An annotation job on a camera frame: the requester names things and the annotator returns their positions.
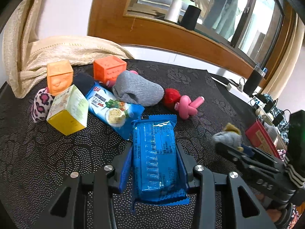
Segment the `dark orange toy cube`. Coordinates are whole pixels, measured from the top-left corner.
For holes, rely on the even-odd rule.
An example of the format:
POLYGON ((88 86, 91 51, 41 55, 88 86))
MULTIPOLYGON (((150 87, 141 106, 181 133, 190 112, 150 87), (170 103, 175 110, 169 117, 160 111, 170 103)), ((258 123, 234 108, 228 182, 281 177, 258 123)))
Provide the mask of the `dark orange toy cube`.
POLYGON ((107 81, 116 81, 117 77, 126 68, 127 63, 116 56, 96 59, 93 62, 94 79, 103 84, 107 83, 107 81))

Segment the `beige lace cloth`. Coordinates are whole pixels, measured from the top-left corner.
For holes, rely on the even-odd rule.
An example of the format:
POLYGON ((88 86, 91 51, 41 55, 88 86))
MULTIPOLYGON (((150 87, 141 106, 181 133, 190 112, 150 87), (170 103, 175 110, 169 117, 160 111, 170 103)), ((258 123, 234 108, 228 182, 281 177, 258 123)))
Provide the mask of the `beige lace cloth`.
POLYGON ((24 98, 47 75, 47 64, 68 60, 88 65, 97 58, 116 56, 132 59, 119 44, 91 36, 52 36, 39 39, 36 23, 42 0, 23 0, 4 27, 3 63, 16 98, 24 98))

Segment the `dark navy sock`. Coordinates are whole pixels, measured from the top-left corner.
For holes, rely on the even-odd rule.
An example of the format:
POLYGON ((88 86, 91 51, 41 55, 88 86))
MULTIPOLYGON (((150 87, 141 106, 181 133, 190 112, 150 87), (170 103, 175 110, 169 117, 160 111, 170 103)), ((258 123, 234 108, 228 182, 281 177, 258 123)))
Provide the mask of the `dark navy sock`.
POLYGON ((73 78, 73 85, 75 85, 84 96, 88 94, 94 84, 95 81, 93 77, 85 72, 78 73, 73 78))

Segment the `blue biscuit packet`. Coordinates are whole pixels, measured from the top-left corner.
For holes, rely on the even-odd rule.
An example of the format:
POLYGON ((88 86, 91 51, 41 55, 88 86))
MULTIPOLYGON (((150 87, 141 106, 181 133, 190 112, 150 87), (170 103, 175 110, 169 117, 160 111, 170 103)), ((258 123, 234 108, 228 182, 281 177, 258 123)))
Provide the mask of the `blue biscuit packet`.
POLYGON ((188 205, 179 175, 173 114, 149 115, 133 121, 132 192, 134 203, 188 205))

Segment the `pink leopard sock on table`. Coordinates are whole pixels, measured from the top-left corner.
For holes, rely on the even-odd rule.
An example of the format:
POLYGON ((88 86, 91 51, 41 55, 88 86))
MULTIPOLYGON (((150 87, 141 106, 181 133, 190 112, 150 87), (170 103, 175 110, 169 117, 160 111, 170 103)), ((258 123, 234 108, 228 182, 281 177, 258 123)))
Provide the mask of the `pink leopard sock on table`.
POLYGON ((35 123, 43 122, 47 119, 53 100, 54 96, 51 95, 48 87, 42 88, 37 92, 31 107, 31 116, 35 123))

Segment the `grey yellow small sock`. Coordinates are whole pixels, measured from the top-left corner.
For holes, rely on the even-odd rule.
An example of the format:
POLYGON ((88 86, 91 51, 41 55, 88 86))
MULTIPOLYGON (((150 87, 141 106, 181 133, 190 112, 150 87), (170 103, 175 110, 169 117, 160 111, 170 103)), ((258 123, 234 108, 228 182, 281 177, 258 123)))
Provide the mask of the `grey yellow small sock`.
POLYGON ((213 146, 222 143, 243 152, 241 131, 231 123, 227 123, 221 132, 214 134, 211 142, 213 146))

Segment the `wooden window frame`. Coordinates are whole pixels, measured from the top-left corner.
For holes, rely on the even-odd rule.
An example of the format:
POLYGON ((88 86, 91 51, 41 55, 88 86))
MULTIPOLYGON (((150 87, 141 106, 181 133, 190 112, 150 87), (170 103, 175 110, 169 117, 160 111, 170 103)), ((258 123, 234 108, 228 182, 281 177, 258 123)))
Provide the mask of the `wooden window frame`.
POLYGON ((267 68, 266 85, 291 39, 296 12, 286 0, 182 0, 177 23, 165 21, 172 0, 93 0, 88 33, 119 44, 168 50, 242 77, 267 68), (189 5, 201 9, 193 31, 180 26, 189 5))

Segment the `red storage box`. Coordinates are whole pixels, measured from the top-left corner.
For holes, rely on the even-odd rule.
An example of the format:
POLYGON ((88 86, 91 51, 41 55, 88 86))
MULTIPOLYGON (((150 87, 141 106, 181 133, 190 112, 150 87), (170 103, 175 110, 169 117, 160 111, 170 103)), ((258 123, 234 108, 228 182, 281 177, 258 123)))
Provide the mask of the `red storage box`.
POLYGON ((281 159, 273 141, 259 120, 256 120, 245 134, 254 147, 281 159))

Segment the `black patterned table mat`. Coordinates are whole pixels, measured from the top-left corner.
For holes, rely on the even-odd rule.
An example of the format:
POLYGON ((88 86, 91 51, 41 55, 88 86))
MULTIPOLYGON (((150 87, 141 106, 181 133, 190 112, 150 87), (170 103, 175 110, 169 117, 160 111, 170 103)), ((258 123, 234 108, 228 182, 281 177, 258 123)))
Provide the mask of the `black patterned table mat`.
MULTIPOLYGON (((143 60, 127 60, 128 69, 164 88, 175 88, 191 99, 205 102, 198 114, 179 119, 177 141, 198 164, 227 174, 236 166, 217 155, 212 136, 232 123, 245 131, 255 122, 248 104, 232 96, 215 76, 205 70, 143 60)), ((31 106, 39 82, 24 98, 14 96, 9 85, 1 89, 1 203, 17 228, 32 228, 64 178, 99 170, 123 152, 126 141, 94 115, 87 127, 65 136, 46 122, 35 123, 31 106)))

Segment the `light orange toy cube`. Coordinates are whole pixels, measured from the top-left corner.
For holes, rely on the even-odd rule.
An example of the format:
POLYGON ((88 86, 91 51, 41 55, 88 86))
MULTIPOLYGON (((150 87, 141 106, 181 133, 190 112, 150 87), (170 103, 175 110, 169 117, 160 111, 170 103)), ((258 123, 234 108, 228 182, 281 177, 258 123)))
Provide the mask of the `light orange toy cube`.
POLYGON ((67 89, 73 81, 73 68, 68 60, 47 64, 47 87, 52 96, 67 89))

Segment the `red pompom ball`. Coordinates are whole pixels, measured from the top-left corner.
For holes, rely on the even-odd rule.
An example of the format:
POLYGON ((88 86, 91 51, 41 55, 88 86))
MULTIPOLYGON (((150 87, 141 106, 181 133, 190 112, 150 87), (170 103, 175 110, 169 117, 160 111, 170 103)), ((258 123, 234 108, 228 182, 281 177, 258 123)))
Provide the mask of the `red pompom ball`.
POLYGON ((162 99, 162 104, 170 109, 174 110, 175 104, 180 101, 181 94, 178 90, 174 88, 166 88, 164 90, 164 96, 162 99))

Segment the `plaid blue shirt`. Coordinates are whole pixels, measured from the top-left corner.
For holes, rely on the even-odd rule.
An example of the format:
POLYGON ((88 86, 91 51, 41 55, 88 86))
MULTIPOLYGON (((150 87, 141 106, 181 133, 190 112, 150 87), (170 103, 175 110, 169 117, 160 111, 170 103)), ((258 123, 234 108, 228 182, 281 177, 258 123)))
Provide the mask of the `plaid blue shirt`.
POLYGON ((270 110, 270 113, 274 117, 275 123, 277 123, 277 125, 275 126, 279 129, 281 138, 287 144, 289 142, 288 130, 290 124, 285 117, 285 111, 277 107, 278 98, 274 100, 269 94, 263 94, 263 97, 266 100, 265 103, 272 102, 274 104, 274 106, 270 110))

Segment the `pink rubber knot toy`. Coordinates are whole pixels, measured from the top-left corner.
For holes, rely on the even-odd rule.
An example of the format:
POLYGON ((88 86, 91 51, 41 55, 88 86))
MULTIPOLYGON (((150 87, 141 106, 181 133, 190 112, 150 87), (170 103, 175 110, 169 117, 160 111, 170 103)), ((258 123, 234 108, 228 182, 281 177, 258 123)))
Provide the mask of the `pink rubber knot toy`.
POLYGON ((197 108, 202 105, 204 101, 205 98, 202 96, 191 101, 189 96, 183 95, 181 96, 180 101, 175 104, 174 109, 178 112, 181 119, 186 120, 198 113, 197 108))

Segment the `yellow green tea box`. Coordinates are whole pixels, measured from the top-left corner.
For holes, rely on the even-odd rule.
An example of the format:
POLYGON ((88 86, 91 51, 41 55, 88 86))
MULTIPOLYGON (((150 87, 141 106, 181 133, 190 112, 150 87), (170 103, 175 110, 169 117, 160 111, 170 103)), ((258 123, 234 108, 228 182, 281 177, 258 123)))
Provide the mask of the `yellow green tea box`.
POLYGON ((75 86, 57 95, 47 115, 47 122, 64 135, 70 135, 87 127, 88 101, 75 86))

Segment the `blue noodle snack packet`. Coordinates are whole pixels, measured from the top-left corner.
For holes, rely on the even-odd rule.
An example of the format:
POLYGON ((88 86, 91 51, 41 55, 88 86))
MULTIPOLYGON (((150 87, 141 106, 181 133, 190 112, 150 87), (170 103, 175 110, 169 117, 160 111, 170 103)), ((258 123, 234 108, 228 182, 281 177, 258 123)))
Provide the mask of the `blue noodle snack packet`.
POLYGON ((123 139, 128 140, 132 134, 132 122, 141 117, 144 107, 118 100, 112 92, 95 82, 87 93, 89 111, 111 126, 123 139))

